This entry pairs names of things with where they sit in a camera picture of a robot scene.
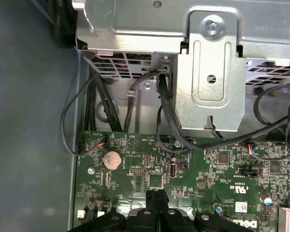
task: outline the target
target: heatsink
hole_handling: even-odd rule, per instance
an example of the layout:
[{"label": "heatsink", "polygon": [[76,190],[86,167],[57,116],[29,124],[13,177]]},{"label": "heatsink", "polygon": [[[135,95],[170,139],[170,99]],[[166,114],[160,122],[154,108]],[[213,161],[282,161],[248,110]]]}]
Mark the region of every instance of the heatsink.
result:
[{"label": "heatsink", "polygon": [[279,208],[278,232],[290,232],[290,208]]}]

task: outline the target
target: metal hole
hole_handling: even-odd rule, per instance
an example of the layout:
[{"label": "metal hole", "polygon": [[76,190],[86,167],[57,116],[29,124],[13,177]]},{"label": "metal hole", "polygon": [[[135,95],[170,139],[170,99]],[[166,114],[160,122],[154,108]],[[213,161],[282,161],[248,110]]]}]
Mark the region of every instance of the metal hole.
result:
[{"label": "metal hole", "polygon": [[211,83],[211,84],[215,83],[216,82],[216,77],[214,75],[209,75],[207,77],[207,82]]},{"label": "metal hole", "polygon": [[154,6],[154,8],[158,9],[162,6],[162,3],[161,3],[161,1],[154,1],[153,6]]}]

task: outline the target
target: metal bracket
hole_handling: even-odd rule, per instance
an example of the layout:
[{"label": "metal bracket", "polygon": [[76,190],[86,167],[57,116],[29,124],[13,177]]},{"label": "metal bracket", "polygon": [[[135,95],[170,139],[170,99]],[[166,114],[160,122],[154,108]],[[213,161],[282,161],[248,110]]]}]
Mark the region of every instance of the metal bracket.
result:
[{"label": "metal bracket", "polygon": [[245,59],[236,56],[237,16],[194,12],[189,50],[174,73],[175,109],[183,129],[237,131],[244,115]]}]

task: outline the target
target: black cable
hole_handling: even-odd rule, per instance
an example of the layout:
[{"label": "black cable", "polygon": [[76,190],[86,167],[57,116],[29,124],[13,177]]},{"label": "black cable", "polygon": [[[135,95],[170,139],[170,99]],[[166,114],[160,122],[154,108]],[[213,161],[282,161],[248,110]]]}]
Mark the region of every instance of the black cable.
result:
[{"label": "black cable", "polygon": [[69,34],[75,35],[76,33],[76,27],[71,28],[71,25],[73,24],[73,20],[68,15],[68,9],[66,7],[66,3],[64,0],[55,0],[56,9],[60,17],[60,24],[63,26],[65,31]]},{"label": "black cable", "polygon": [[[271,123],[266,120],[262,115],[261,115],[261,112],[260,112],[260,109],[259,109],[259,103],[260,103],[260,100],[261,98],[268,92],[270,91],[273,91],[273,90],[278,90],[278,89],[281,89],[281,88],[290,88],[290,85],[285,85],[285,86],[274,86],[274,87],[271,87],[265,91],[263,91],[262,93],[260,93],[258,95],[258,97],[255,99],[255,102],[253,104],[253,113],[255,114],[255,117],[256,119],[262,123],[263,125],[270,125]],[[277,127],[277,130],[279,130],[283,135],[285,135],[285,130],[281,127]]]},{"label": "black cable", "polygon": [[[158,72],[158,71],[151,71],[151,72],[141,76],[132,84],[132,86],[130,87],[130,90],[136,91],[136,88],[138,87],[138,85],[141,82],[150,80],[151,78],[158,76],[159,73],[160,72]],[[127,114],[126,114],[125,123],[124,123],[124,132],[125,133],[128,133],[128,130],[129,130],[129,125],[130,125],[133,107],[134,107],[134,100],[135,100],[134,97],[128,97],[128,108],[127,108]]]},{"label": "black cable", "polygon": [[98,89],[98,92],[100,94],[101,99],[102,98],[105,99],[106,106],[104,106],[104,104],[103,104],[104,109],[106,107],[109,108],[109,110],[107,110],[108,113],[106,111],[105,111],[105,113],[106,113],[106,115],[110,114],[110,117],[113,119],[112,123],[114,123],[115,129],[114,130],[112,129],[112,130],[122,132],[122,127],[120,125],[120,121],[119,121],[114,103],[113,103],[108,91],[106,90],[105,85],[104,85],[103,80],[102,80],[102,77],[100,77],[100,75],[96,79],[96,85],[97,85],[97,89]]},{"label": "black cable", "polygon": [[90,85],[87,89],[86,103],[85,103],[85,117],[84,117],[84,130],[89,130],[89,105],[90,105]]},{"label": "black cable", "polygon": [[232,139],[218,141],[218,142],[212,142],[212,143],[207,143],[207,144],[202,144],[202,145],[192,144],[181,135],[179,128],[176,125],[174,111],[173,111],[171,101],[168,98],[168,95],[169,95],[168,88],[167,88],[166,80],[164,77],[159,79],[159,91],[160,91],[160,99],[161,99],[161,104],[162,104],[162,108],[164,111],[164,116],[166,118],[168,125],[172,129],[172,133],[173,133],[175,139],[178,140],[181,144],[183,144],[187,147],[191,147],[192,149],[196,149],[196,150],[215,149],[215,148],[219,148],[222,146],[233,145],[235,143],[243,142],[245,140],[257,138],[257,137],[275,129],[276,127],[280,126],[283,122],[285,122],[288,119],[287,116],[283,117],[282,119],[276,121],[275,123],[273,123],[269,126],[266,126],[262,129],[259,129],[259,130],[256,130],[254,132],[251,132],[251,133],[239,136],[239,137],[235,137]]},{"label": "black cable", "polygon": [[117,131],[117,126],[115,124],[114,118],[111,114],[110,108],[108,107],[107,101],[105,99],[105,96],[103,95],[103,92],[102,92],[98,82],[99,82],[99,74],[97,74],[97,78],[96,78],[97,90],[98,90],[98,93],[100,95],[100,99],[101,99],[102,105],[104,107],[104,111],[105,111],[108,123],[110,124],[111,130]]},{"label": "black cable", "polygon": [[72,151],[71,148],[69,147],[68,142],[67,142],[67,139],[66,139],[66,134],[65,134],[65,117],[67,115],[67,112],[68,112],[69,108],[75,102],[75,100],[78,98],[78,96],[86,90],[86,88],[90,85],[90,83],[97,76],[98,75],[91,75],[91,76],[89,76],[88,80],[85,82],[85,84],[83,85],[83,87],[72,98],[72,100],[66,105],[66,107],[64,107],[64,109],[63,109],[63,111],[61,113],[61,118],[60,118],[60,132],[61,132],[62,142],[63,142],[64,147],[67,149],[67,151],[71,155],[74,155],[74,156],[85,156],[85,155],[88,155],[88,154],[90,154],[92,151],[94,151],[96,149],[96,145],[93,146],[92,148],[90,148],[88,151],[84,151],[82,153],[76,153],[76,152]]},{"label": "black cable", "polygon": [[160,106],[159,110],[158,110],[158,114],[157,114],[157,125],[156,125],[156,138],[157,138],[157,142],[159,144],[159,146],[167,151],[167,152],[171,152],[171,153],[174,153],[174,154],[179,154],[179,153],[182,153],[182,152],[185,152],[185,151],[189,151],[188,148],[181,148],[181,149],[176,149],[176,150],[173,150],[173,149],[169,149],[167,148],[161,141],[161,138],[160,138],[160,132],[161,132],[161,111],[162,111],[162,106]]},{"label": "black cable", "polygon": [[[290,121],[287,123],[286,132],[285,132],[286,149],[290,152],[290,144],[289,144],[289,140],[288,140],[289,131],[290,131]],[[279,161],[279,160],[286,160],[286,159],[290,158],[290,155],[282,156],[279,158],[264,158],[264,157],[256,156],[254,154],[252,154],[251,156],[258,159],[258,160],[261,160],[261,161]]]},{"label": "black cable", "polygon": [[90,130],[96,130],[96,100],[97,100],[97,90],[96,90],[96,83],[91,82],[89,85],[90,89],[90,100],[89,100],[89,125]]}]

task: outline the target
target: microchip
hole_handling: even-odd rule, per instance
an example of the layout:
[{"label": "microchip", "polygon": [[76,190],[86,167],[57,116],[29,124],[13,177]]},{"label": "microchip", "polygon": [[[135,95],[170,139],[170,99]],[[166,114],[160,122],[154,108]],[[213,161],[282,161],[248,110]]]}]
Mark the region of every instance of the microchip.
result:
[{"label": "microchip", "polygon": [[88,210],[86,213],[86,217],[88,219],[94,219],[96,216],[96,212],[94,210]]},{"label": "microchip", "polygon": [[279,161],[270,162],[270,173],[280,173],[280,162]]},{"label": "microchip", "polygon": [[218,163],[229,164],[229,154],[228,153],[219,153],[218,154]]},{"label": "microchip", "polygon": [[187,170],[188,169],[188,162],[186,160],[178,162],[179,170]]},{"label": "microchip", "polygon": [[274,210],[274,209],[273,209],[272,206],[270,206],[270,205],[266,205],[266,206],[265,206],[265,212],[267,212],[267,213],[271,213],[273,210]]},{"label": "microchip", "polygon": [[151,188],[161,188],[163,184],[163,176],[158,174],[151,174],[149,177],[149,186]]},{"label": "microchip", "polygon": [[170,143],[170,137],[169,136],[160,136],[160,140],[163,143],[167,143],[167,144]]},{"label": "microchip", "polygon": [[265,221],[265,214],[260,215],[260,221]]},{"label": "microchip", "polygon": [[183,197],[189,197],[189,192],[183,192]]},{"label": "microchip", "polygon": [[205,191],[204,190],[199,190],[198,191],[198,197],[205,197]]},{"label": "microchip", "polygon": [[199,187],[199,189],[205,189],[205,182],[204,181],[199,181],[198,182],[198,187]]}]

